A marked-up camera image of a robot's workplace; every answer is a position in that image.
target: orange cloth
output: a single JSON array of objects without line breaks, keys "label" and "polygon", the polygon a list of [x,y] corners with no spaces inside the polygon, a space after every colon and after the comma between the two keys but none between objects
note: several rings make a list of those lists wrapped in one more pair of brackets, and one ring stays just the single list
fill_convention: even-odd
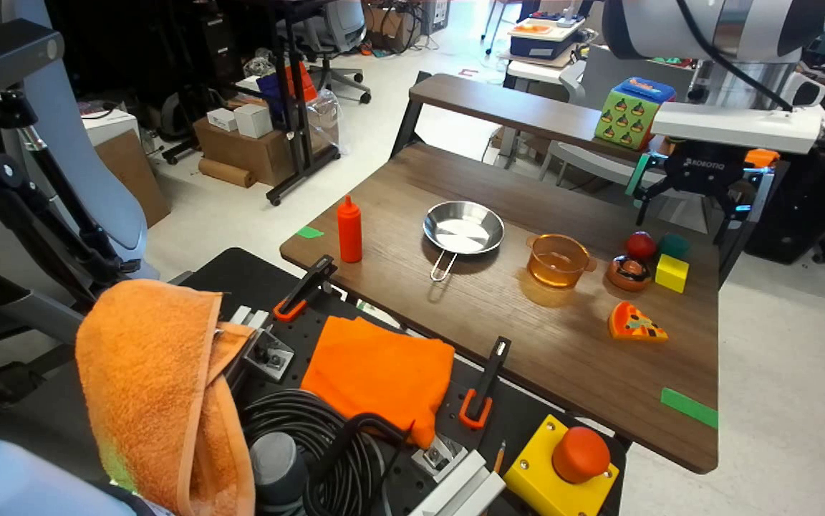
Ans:
[{"label": "orange cloth", "polygon": [[301,387],[344,419],[378,413],[430,447],[450,373],[453,347],[438,338],[398,335],[364,318],[327,318]]},{"label": "orange cloth", "polygon": [[103,470],[178,516],[252,516],[255,482],[223,367],[249,327],[221,295],[160,281],[106,290],[77,333],[77,373]]}]

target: wooden table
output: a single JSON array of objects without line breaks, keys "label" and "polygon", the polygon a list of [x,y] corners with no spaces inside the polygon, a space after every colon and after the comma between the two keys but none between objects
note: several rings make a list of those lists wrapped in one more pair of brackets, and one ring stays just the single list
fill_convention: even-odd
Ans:
[{"label": "wooden table", "polygon": [[602,118],[599,109],[559,103],[516,89],[461,80],[453,75],[435,75],[410,89],[410,106],[404,112],[390,158],[415,140],[413,132],[424,103],[493,120],[539,138],[564,140],[619,158],[639,158],[639,152],[593,140],[596,123]]},{"label": "wooden table", "polygon": [[[553,112],[541,109],[536,115],[539,120],[527,115],[518,123],[547,123],[553,132]],[[564,123],[579,132],[579,138],[570,132],[570,140],[590,135],[587,118]],[[484,258],[458,258],[447,290],[435,295],[430,290],[430,267],[438,252],[421,238],[421,218],[433,204],[458,198],[496,209],[504,218],[504,244]],[[633,229],[633,209],[570,189],[547,189],[430,146],[404,146],[352,189],[352,201],[364,212],[364,261],[341,264],[332,275],[335,284],[470,355],[487,355],[496,335],[507,335],[513,341],[507,373],[524,384],[696,473],[716,467],[716,430],[659,401],[659,393],[670,387],[716,407],[719,252],[708,238],[676,226],[667,229],[690,244],[685,295],[659,287],[630,295],[604,281],[604,264],[622,252],[622,241]],[[338,258],[335,206],[315,218],[312,226],[324,235],[292,235],[281,247],[286,261],[309,267],[324,252]],[[579,238],[596,255],[596,272],[587,272],[573,292],[539,287],[524,269],[536,232]],[[636,301],[667,327],[670,341],[613,341],[607,315],[619,298]]]}]

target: red ketchup bottle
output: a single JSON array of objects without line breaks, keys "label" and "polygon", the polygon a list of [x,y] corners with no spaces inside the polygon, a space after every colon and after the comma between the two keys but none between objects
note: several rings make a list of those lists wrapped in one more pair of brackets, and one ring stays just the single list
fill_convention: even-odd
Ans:
[{"label": "red ketchup bottle", "polygon": [[338,224],[338,252],[344,264],[361,261],[361,209],[352,204],[352,198],[344,198],[335,212]]}]

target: yellow block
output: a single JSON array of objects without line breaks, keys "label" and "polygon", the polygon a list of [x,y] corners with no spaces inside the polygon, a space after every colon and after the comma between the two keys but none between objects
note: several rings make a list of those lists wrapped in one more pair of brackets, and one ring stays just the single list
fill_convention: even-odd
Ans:
[{"label": "yellow block", "polygon": [[653,272],[653,281],[665,290],[685,292],[688,290],[690,264],[662,255]]},{"label": "yellow block", "polygon": [[610,464],[602,476],[570,484],[553,470],[553,450],[567,427],[547,416],[521,456],[507,467],[507,487],[541,516],[596,516],[616,484],[619,467]]}]

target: yellow cube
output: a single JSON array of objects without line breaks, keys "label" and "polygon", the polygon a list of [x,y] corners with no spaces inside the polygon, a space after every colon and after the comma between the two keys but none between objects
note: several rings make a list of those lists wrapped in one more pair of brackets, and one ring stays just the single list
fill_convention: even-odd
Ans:
[{"label": "yellow cube", "polygon": [[688,290],[690,264],[673,255],[662,255],[653,272],[653,281],[665,290],[685,292]]}]

